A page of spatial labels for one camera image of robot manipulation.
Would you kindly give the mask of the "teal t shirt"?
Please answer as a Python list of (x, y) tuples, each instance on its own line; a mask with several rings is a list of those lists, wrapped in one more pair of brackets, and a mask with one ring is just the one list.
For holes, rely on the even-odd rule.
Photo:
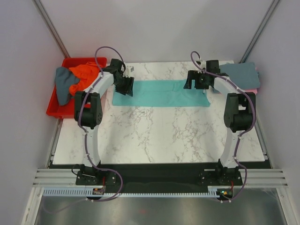
[(184, 89), (184, 80), (135, 81), (133, 96), (113, 93), (113, 106), (136, 107), (209, 107), (206, 93)]

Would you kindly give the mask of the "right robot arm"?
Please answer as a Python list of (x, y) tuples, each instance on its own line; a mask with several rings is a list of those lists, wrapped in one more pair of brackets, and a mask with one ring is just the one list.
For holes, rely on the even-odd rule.
[(237, 153), (241, 146), (243, 135), (249, 132), (256, 122), (255, 93), (239, 88), (219, 68), (218, 60), (206, 62), (205, 69), (189, 70), (184, 89), (207, 90), (212, 87), (226, 98), (224, 124), (227, 127), (227, 137), (223, 153), (213, 171), (203, 169), (200, 181), (206, 186), (242, 185), (239, 172), (241, 166)]

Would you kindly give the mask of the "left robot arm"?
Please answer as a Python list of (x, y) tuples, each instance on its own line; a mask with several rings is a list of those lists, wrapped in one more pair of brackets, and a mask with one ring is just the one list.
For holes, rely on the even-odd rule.
[(115, 86), (117, 93), (133, 96), (134, 78), (124, 75), (125, 63), (112, 59), (101, 68), (96, 80), (85, 91), (75, 93), (74, 119), (83, 131), (84, 156), (76, 176), (76, 185), (101, 185), (106, 169), (98, 170), (101, 160), (98, 152), (98, 129), (103, 119), (101, 97), (108, 88)]

